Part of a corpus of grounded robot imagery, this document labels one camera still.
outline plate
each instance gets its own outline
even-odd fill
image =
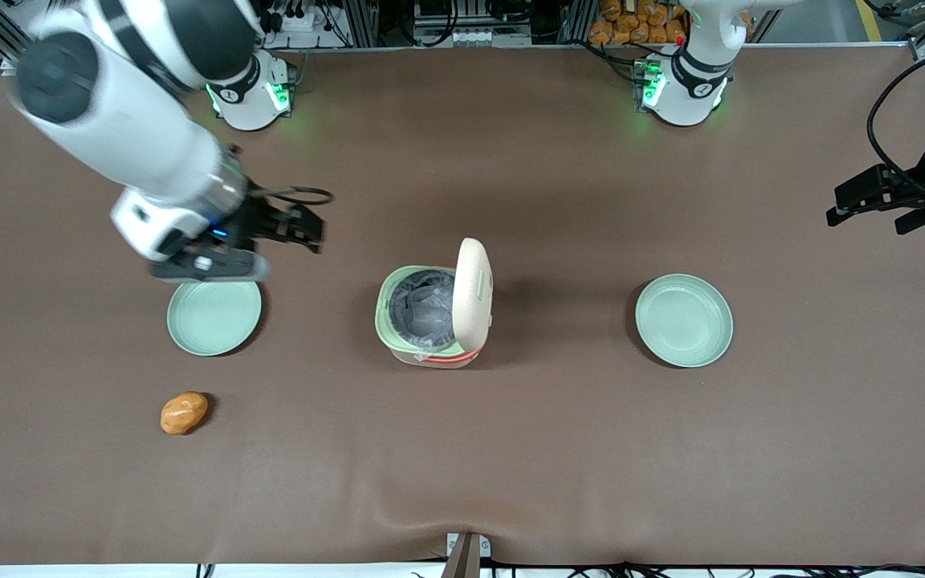
[[[702,367],[723,357],[734,315],[715,287],[693,275],[664,275],[647,285],[635,308],[638,333],[658,358]]]
[[[185,283],[177,287],[166,310],[173,342],[194,355],[221,355],[245,343],[263,311],[255,283]]]

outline white robot link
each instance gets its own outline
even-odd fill
[[[253,238],[319,252],[323,221],[254,186],[177,102],[209,85],[225,120],[245,129],[286,112],[287,63],[254,49],[260,34],[247,0],[81,0],[49,12],[16,65],[16,108],[125,185],[113,223],[159,279],[263,279]]]
[[[646,83],[639,88],[644,109],[658,118],[690,127],[708,118],[719,106],[727,74],[748,39],[746,10],[777,10],[803,0],[682,0],[691,16],[683,47],[650,55]]]

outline black cable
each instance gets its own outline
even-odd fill
[[[294,198],[289,197],[287,193],[316,194],[319,195],[320,198]],[[334,202],[334,193],[331,193],[329,190],[311,186],[290,186],[283,191],[264,190],[262,191],[262,195],[264,197],[278,198],[280,201],[290,202],[292,205],[310,205],[312,207],[327,205],[330,204],[330,202]]]
[[[344,44],[344,48],[352,46],[352,43],[348,42],[348,36],[344,35],[344,32],[341,30],[341,25],[334,19],[333,10],[331,10],[328,0],[319,0],[316,3],[316,6],[320,8],[320,12],[323,12],[324,18],[327,19],[327,23],[331,25],[331,30],[334,32],[334,36],[337,36],[337,39],[341,41],[341,44]]]
[[[873,12],[877,12],[877,15],[880,16],[880,18],[898,18],[900,15],[902,15],[902,12],[898,12],[894,8],[877,6],[876,4],[873,4],[873,0],[862,0],[862,2],[871,8]]]
[[[891,83],[887,85],[887,88],[884,88],[884,92],[881,92],[880,96],[877,96],[877,102],[873,103],[873,108],[870,109],[870,116],[866,118],[866,136],[869,137],[870,146],[873,146],[873,150],[876,151],[877,157],[880,157],[880,160],[884,161],[884,165],[887,165],[887,167],[891,169],[891,171],[894,172],[895,175],[899,176],[899,178],[902,179],[904,182],[906,182],[910,186],[914,186],[918,190],[924,191],[925,193],[925,185],[920,184],[919,181],[915,180],[914,178],[911,178],[911,176],[909,176],[909,174],[907,174],[907,172],[904,171],[902,167],[899,167],[899,164],[897,164],[897,162],[892,161],[891,157],[889,157],[889,155],[885,153],[884,147],[880,146],[880,143],[877,142],[877,135],[876,135],[876,132],[874,132],[873,130],[874,118],[877,117],[878,110],[880,110],[880,107],[881,105],[884,104],[884,101],[887,100],[887,97],[889,94],[891,94],[891,91],[893,91],[893,89],[897,87],[897,85],[901,84],[902,81],[905,80],[906,77],[908,77],[911,73],[914,73],[915,71],[923,68],[924,66],[925,66],[925,59],[919,59],[919,61],[913,63],[913,65],[909,66],[909,68],[904,70],[902,74],[895,76],[894,80],[891,80]],[[894,564],[892,564],[890,568],[913,568],[913,567],[895,566]],[[870,572],[876,572],[876,571],[877,570],[867,570],[864,572],[864,574],[869,574]]]
[[[591,51],[591,54],[592,54],[592,55],[598,56],[599,59],[612,59],[612,61],[615,62],[615,63],[634,63],[634,61],[632,61],[632,59],[621,59],[620,56],[613,56],[613,55],[606,54],[606,52],[605,52],[605,45],[601,45],[601,48],[595,47],[594,44],[588,43],[587,40],[566,40],[565,43],[563,43],[563,44],[577,44],[577,45],[581,45],[581,47],[587,48],[588,51]],[[666,52],[657,51],[657,49],[654,49],[653,47],[646,47],[645,44],[640,44],[640,43],[624,43],[623,45],[624,45],[624,47],[638,47],[638,48],[642,49],[643,51],[652,52],[653,55],[666,56],[666,58],[668,58],[668,59],[671,59],[671,58],[673,58],[673,56],[676,56],[676,55],[679,54],[679,49],[678,49],[678,51],[673,52],[672,55],[669,55],[669,54],[666,54]]]
[[[524,12],[520,12],[518,15],[506,14],[501,10],[495,8],[495,0],[484,0],[484,10],[491,15],[492,18],[498,19],[502,22],[526,22],[530,19],[530,16],[533,15],[533,2],[528,3],[528,7]]]
[[[437,40],[434,40],[433,43],[426,44],[422,40],[416,40],[416,37],[413,36],[406,29],[406,19],[399,18],[399,30],[401,31],[401,36],[404,36],[408,43],[414,45],[414,47],[436,47],[438,44],[444,43],[445,40],[448,40],[448,37],[452,35],[452,32],[455,31],[455,26],[459,22],[459,10],[458,6],[455,5],[455,0],[447,0],[448,2],[448,15],[445,18],[445,30],[442,31],[441,36]],[[412,0],[405,0],[403,6],[412,6]]]
[[[609,68],[612,69],[614,73],[616,73],[616,76],[619,76],[620,78],[623,78],[624,80],[632,84],[638,84],[638,81],[635,80],[634,77],[630,76],[626,72],[623,72],[623,70],[617,68],[617,64],[614,63],[612,59],[605,59],[605,62],[607,63],[607,65],[609,65]]]

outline brown table mat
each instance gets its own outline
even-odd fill
[[[874,164],[864,118],[903,47],[750,49],[697,128],[634,111],[584,51],[319,55],[293,120],[245,148],[266,186],[329,188],[321,256],[264,242],[245,351],[185,354],[173,287],[109,221],[120,186],[0,83],[0,563],[355,562],[490,535],[509,563],[925,563],[925,230],[831,230]],[[925,71],[878,132],[925,149]],[[459,371],[377,339],[381,280],[480,238],[495,326]],[[735,316],[700,370],[642,352],[650,279]],[[173,438],[158,411],[219,398]]]

